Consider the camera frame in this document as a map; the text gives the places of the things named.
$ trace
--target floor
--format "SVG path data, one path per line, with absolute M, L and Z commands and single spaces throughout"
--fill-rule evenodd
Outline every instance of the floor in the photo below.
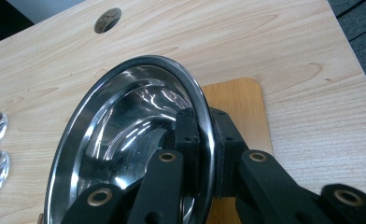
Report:
M 329 3 L 366 74 L 366 0 L 329 0 Z

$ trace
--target table surface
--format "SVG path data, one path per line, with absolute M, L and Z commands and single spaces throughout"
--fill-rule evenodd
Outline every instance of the table surface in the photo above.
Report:
M 96 20 L 119 7 L 104 34 Z M 276 158 L 303 187 L 366 192 L 366 77 L 326 0 L 85 1 L 0 42 L 0 148 L 11 169 L 0 223 L 35 223 L 63 129 L 109 69 L 144 54 L 183 64 L 201 85 L 256 79 Z

